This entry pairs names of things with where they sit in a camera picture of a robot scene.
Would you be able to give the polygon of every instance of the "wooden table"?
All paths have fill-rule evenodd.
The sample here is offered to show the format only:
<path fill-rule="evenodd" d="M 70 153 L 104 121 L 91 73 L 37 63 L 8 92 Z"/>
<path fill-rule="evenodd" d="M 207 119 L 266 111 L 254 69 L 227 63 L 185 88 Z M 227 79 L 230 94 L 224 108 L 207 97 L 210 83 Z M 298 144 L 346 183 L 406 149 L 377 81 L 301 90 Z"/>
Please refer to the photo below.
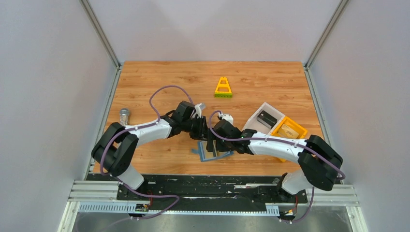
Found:
<path fill-rule="evenodd" d="M 215 98 L 214 91 L 221 76 L 228 78 L 233 98 Z M 322 136 L 300 62 L 125 62 L 111 106 L 107 126 L 119 121 L 119 110 L 131 111 L 130 125 L 152 121 L 156 114 L 148 99 L 164 85 L 178 85 L 192 97 L 194 104 L 204 102 L 204 115 L 222 110 L 234 117 L 240 130 L 252 114 L 267 102 L 305 127 L 310 134 Z M 153 99 L 161 115 L 176 109 L 186 100 L 179 89 L 167 88 Z M 234 153 L 232 156 L 200 162 L 190 152 L 197 141 L 187 133 L 144 144 L 134 153 L 132 165 L 143 174 L 222 174 L 282 175 L 299 169 L 292 162 L 280 162 L 268 155 Z M 96 163 L 94 172 L 99 172 Z"/>

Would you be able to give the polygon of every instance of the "gray wall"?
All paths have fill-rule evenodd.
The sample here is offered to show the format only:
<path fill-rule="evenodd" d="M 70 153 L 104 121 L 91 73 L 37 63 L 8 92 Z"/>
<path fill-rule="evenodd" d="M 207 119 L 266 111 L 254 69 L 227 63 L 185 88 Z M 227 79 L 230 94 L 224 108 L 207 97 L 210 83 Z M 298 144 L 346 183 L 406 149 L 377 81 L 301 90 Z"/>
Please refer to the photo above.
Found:
<path fill-rule="evenodd" d="M 371 232 L 408 231 L 410 1 L 352 0 L 312 72 Z"/>
<path fill-rule="evenodd" d="M 121 61 L 307 61 L 339 0 L 90 2 Z"/>
<path fill-rule="evenodd" d="M 57 230 L 114 66 L 78 0 L 0 3 L 0 231 Z"/>

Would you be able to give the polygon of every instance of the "green base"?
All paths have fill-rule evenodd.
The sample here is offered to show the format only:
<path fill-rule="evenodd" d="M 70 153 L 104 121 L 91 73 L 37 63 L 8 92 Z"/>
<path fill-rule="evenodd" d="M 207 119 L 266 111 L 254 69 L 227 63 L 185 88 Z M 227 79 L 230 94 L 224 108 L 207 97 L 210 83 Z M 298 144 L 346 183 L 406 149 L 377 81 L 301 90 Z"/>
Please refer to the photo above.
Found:
<path fill-rule="evenodd" d="M 227 93 L 227 94 L 215 93 L 214 94 L 214 97 L 216 97 L 216 98 L 231 98 L 233 96 L 234 95 L 232 93 Z"/>

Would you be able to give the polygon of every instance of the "yellow triangle toy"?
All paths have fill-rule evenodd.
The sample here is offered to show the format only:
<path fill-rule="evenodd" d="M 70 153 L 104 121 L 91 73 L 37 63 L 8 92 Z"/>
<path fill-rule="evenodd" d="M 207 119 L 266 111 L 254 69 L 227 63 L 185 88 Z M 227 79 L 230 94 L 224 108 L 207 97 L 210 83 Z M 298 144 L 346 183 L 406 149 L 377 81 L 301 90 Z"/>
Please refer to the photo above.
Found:
<path fill-rule="evenodd" d="M 215 89 L 214 96 L 216 98 L 231 98 L 233 96 L 231 87 L 228 83 L 228 78 L 223 76 L 219 79 L 217 88 Z"/>

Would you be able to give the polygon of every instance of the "yellow tray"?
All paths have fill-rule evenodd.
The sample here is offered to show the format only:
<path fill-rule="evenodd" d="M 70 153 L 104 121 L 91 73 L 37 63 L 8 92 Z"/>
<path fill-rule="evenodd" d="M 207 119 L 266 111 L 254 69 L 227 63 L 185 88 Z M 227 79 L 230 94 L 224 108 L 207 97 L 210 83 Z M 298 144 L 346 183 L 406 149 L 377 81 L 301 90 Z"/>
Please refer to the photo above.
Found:
<path fill-rule="evenodd" d="M 292 128 L 299 134 L 297 139 L 302 139 L 307 135 L 308 131 L 305 128 L 303 128 L 301 125 L 297 124 L 295 121 L 293 121 L 287 116 L 282 121 L 279 122 L 278 126 L 272 131 L 270 135 L 284 138 L 278 133 L 279 129 L 282 127 L 283 124 L 288 125 L 290 128 Z"/>

